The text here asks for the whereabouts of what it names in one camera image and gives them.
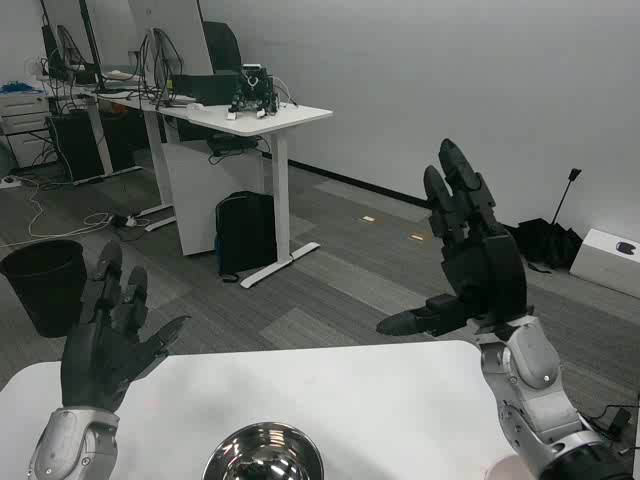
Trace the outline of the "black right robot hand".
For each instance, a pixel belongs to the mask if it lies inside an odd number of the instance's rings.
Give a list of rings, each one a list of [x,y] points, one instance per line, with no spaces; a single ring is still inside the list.
[[[441,267],[453,292],[382,320],[376,326],[382,335],[439,337],[465,327],[472,318],[495,325],[527,313],[521,256],[495,217],[495,200],[482,175],[448,138],[441,142],[438,158],[442,169],[428,166],[423,183],[429,224],[443,242]]]

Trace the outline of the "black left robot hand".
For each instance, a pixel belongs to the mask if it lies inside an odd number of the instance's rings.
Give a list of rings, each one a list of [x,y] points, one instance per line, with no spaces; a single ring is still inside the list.
[[[123,252],[107,243],[85,283],[79,321],[67,335],[61,360],[62,404],[116,412],[131,383],[169,355],[188,315],[181,315],[142,341],[147,315],[148,276],[136,266],[120,284]]]

